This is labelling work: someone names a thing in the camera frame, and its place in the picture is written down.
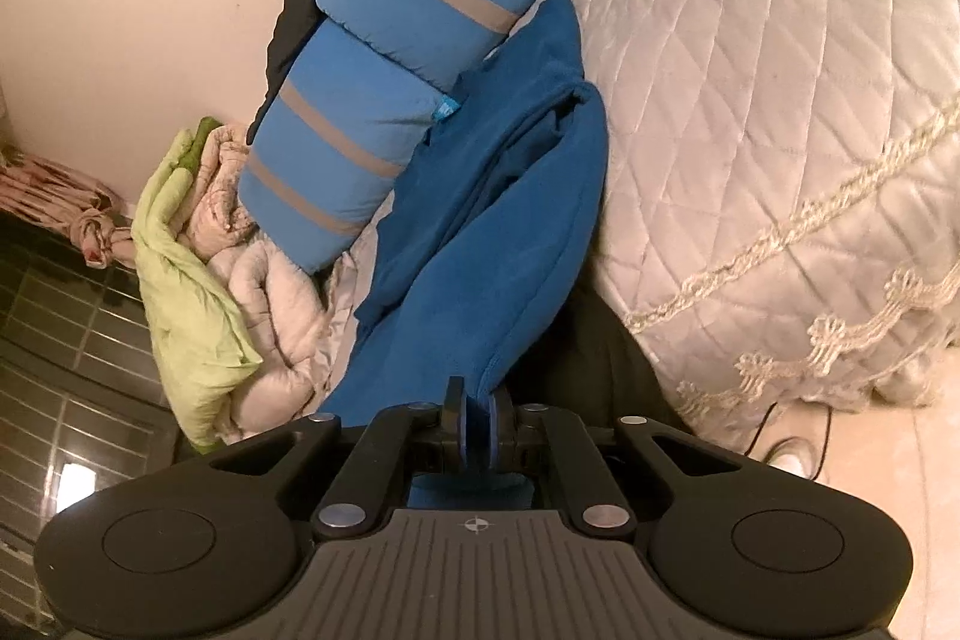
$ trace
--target blue tag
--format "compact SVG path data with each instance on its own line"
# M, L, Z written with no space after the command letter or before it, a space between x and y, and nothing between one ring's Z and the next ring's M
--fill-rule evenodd
M440 106L433 111L433 119L441 121L444 118L449 118L458 109L460 109L460 102L445 95L443 101L440 102Z

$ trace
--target crosshair logo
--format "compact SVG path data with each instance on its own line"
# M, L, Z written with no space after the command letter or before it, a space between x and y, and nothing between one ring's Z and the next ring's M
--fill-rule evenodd
M479 534L482 531L486 531L488 528L491 528L492 525L493 524L486 518L478 518L477 516L473 516L472 519L469 519L466 523L464 523L463 526L467 531L472 531L474 534Z

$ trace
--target beige floor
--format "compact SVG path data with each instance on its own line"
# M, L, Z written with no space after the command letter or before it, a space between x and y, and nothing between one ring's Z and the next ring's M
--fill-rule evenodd
M910 538L913 579L890 627L898 640L960 638L960 349L937 371L944 394L934 407L834 415L824 466L824 482L880 507ZM819 405L796 405L757 453L792 434L819 445L826 417Z

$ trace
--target black cable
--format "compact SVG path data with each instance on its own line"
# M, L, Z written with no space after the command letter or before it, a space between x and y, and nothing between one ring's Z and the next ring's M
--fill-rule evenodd
M813 477L810 477L810 480L817 480L824 471L824 464L827 463L827 448L829 448L830 445L830 431L833 429L833 408L830 405L824 405L824 408L827 408L827 429L824 431L824 447L823 450L820 451L820 465L817 467L817 471L813 473Z
M770 420L770 416L774 414L774 408L776 408L776 402L770 405L769 410L763 415L762 420L760 421L760 426L757 427L757 433L754 434L754 441L750 443L750 447L743 452L744 456L750 456L754 451L754 448L757 447L757 442L760 441L760 434L763 434L763 430L766 428L767 421Z

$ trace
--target beige wall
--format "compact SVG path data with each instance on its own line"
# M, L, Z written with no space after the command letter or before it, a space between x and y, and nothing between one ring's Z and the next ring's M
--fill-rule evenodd
M17 142L136 201L176 129L248 122L283 0L0 0Z

